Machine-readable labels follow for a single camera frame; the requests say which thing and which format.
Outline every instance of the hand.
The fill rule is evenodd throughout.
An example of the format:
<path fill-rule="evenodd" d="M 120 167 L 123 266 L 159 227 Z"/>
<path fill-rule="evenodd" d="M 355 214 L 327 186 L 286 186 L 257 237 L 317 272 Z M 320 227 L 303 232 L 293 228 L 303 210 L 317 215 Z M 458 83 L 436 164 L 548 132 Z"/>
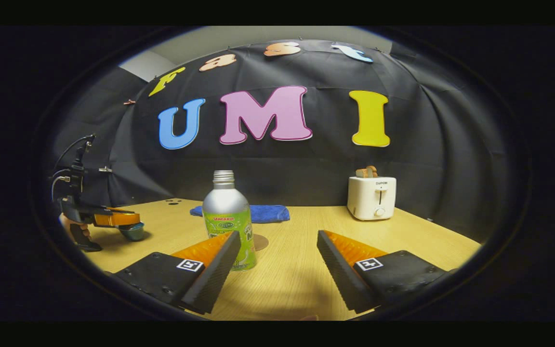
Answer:
<path fill-rule="evenodd" d="M 68 236 L 72 239 L 72 241 L 74 241 L 74 237 L 72 236 L 72 231 L 70 229 L 71 224 L 78 224 L 81 227 L 81 229 L 83 229 L 83 235 L 85 235 L 87 239 L 91 240 L 91 236 L 89 233 L 89 226 L 87 224 L 75 222 L 69 219 L 68 217 L 66 217 L 66 215 L 64 214 L 59 215 L 59 222 L 64 227 L 64 229 L 66 229 L 66 233 L 68 233 Z"/>

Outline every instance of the pink letter m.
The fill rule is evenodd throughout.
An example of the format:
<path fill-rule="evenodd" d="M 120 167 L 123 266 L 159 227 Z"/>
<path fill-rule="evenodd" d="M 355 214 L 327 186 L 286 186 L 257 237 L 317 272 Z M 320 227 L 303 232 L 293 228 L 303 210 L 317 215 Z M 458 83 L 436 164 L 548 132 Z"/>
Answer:
<path fill-rule="evenodd" d="M 312 131 L 305 125 L 303 97 L 307 92 L 303 86 L 283 86 L 277 88 L 264 106 L 248 92 L 234 92 L 222 96 L 226 104 L 226 129 L 220 137 L 224 145 L 235 145 L 247 139 L 241 132 L 242 120 L 256 140 L 264 134 L 276 117 L 276 128 L 271 138 L 279 141 L 299 141 L 312 137 Z"/>

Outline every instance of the letter u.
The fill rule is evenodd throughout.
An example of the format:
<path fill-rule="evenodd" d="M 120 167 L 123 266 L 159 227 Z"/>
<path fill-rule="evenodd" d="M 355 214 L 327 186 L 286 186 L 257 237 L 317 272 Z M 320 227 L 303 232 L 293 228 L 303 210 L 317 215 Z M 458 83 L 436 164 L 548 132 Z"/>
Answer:
<path fill-rule="evenodd" d="M 200 118 L 200 106 L 205 103 L 205 99 L 194 99 L 183 105 L 187 112 L 187 125 L 185 132 L 180 136 L 175 136 L 172 131 L 174 125 L 174 115 L 178 108 L 171 107 L 158 114 L 160 120 L 160 144 L 166 149 L 179 149 L 191 144 L 198 135 L 198 119 Z"/>

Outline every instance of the bottle label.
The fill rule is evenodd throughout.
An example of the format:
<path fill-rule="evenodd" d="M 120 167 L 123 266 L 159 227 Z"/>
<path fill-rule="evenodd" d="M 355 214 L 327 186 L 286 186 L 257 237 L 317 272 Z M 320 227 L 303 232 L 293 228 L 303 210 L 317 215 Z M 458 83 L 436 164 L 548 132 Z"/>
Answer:
<path fill-rule="evenodd" d="M 246 210 L 240 213 L 210 214 L 203 212 L 209 239 L 227 233 L 238 231 L 241 238 L 241 248 L 233 264 L 233 271 L 249 270 L 256 265 L 254 237 L 251 232 L 251 215 Z"/>

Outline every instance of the brown coaster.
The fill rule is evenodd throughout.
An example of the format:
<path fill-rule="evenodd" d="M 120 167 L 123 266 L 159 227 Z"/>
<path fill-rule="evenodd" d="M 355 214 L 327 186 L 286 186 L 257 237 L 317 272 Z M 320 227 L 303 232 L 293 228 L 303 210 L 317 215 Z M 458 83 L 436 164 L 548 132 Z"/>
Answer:
<path fill-rule="evenodd" d="M 254 234 L 254 248 L 259 251 L 263 250 L 266 246 L 269 245 L 269 240 L 266 237 Z"/>

